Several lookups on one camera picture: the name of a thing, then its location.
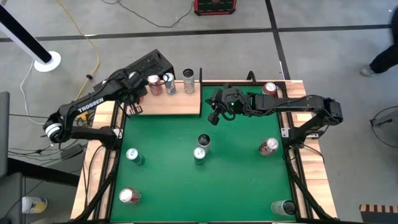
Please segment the wooden table frame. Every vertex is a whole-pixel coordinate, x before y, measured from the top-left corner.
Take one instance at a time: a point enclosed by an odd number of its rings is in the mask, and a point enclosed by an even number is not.
[[[251,80],[204,80],[200,79],[200,86],[217,86],[224,83],[231,83],[236,86],[243,85],[253,85]],[[263,85],[265,82],[276,82],[280,87],[278,91],[279,97],[291,97],[299,98],[305,95],[305,89],[302,81],[295,80],[259,80],[257,85]],[[303,123],[311,119],[312,114],[308,112],[297,112],[297,113],[279,113],[279,121],[281,127],[289,126],[301,126]],[[125,116],[122,115],[121,110],[113,101],[105,102],[97,106],[96,114],[93,122],[94,128],[100,128],[102,126],[117,126],[121,129],[124,128]],[[317,140],[306,140],[306,145],[320,151],[319,143]],[[93,140],[88,143],[84,169],[88,173],[88,164],[93,157],[95,150],[100,146],[100,142]],[[94,194],[98,191],[100,183],[102,183],[106,176],[109,174],[116,152],[115,151],[105,151],[104,148],[100,149],[96,154],[93,165],[91,167],[90,175],[90,187],[88,189],[88,201],[91,201]],[[322,162],[322,158],[306,149],[300,150],[290,150],[293,167],[298,173],[299,177],[304,180],[307,189],[311,192],[316,201],[322,206],[324,211],[329,215],[336,217],[336,210],[333,203],[333,199],[330,192],[330,187],[328,183],[328,178],[326,176],[325,166]],[[292,197],[298,205],[297,216],[300,218],[317,218],[313,213],[312,209],[308,206],[306,200],[297,187],[295,183],[290,181],[290,188],[292,190]],[[107,188],[106,192],[103,194],[102,200],[91,214],[90,219],[109,219],[111,214],[111,206],[108,203],[112,203],[113,195],[109,194],[114,191],[114,186],[116,181]],[[85,187],[83,175],[80,176],[79,186],[76,192],[75,203],[73,205],[71,218],[79,216],[79,214],[84,209],[85,201]]]

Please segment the green table surface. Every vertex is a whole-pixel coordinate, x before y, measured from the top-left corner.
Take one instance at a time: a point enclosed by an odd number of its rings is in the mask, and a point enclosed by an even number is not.
[[[226,222],[294,220],[273,214],[270,205],[292,195],[276,114],[261,118],[237,116],[213,126],[212,109],[204,100],[221,87],[203,87],[202,117],[136,116],[126,120],[111,222]],[[260,86],[242,91],[261,92]],[[205,163],[196,165],[198,137],[211,139]],[[267,138],[279,141],[269,157],[259,154]],[[135,147],[146,158],[143,166],[127,160]],[[123,188],[141,191],[138,204],[119,199]]]

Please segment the white stand base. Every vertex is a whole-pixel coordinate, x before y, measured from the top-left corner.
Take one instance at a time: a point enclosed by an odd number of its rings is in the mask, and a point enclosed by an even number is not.
[[[48,63],[42,64],[38,61],[35,61],[35,68],[39,72],[49,72],[58,67],[61,63],[61,55],[58,52],[49,51],[52,59]]]

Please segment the white cable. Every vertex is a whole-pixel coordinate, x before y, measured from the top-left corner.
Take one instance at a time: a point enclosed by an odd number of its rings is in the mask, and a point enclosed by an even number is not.
[[[23,86],[23,84],[24,84],[24,82],[25,82],[25,79],[32,73],[32,68],[33,68],[34,62],[35,62],[35,60],[32,61],[32,64],[30,65],[30,69],[29,69],[29,71],[27,72],[27,74],[26,74],[25,78],[23,79],[23,81],[21,82],[21,85],[19,86],[19,88],[21,89],[21,92],[22,92],[22,94],[24,95],[24,100],[25,100],[25,111],[26,111],[26,114],[27,114],[28,118],[29,118],[33,123],[35,123],[35,124],[43,125],[44,123],[36,122],[36,121],[34,121],[32,118],[30,118],[29,110],[27,109],[26,95],[25,95],[24,89],[22,88],[22,86]]]

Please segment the wooden shelf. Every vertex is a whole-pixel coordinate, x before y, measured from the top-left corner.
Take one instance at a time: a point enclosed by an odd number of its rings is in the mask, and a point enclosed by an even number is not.
[[[181,80],[175,81],[176,93],[169,95],[163,86],[163,93],[154,96],[146,86],[148,94],[141,103],[141,115],[167,115],[167,114],[199,114],[200,113],[200,83],[195,81],[195,92],[186,94]]]

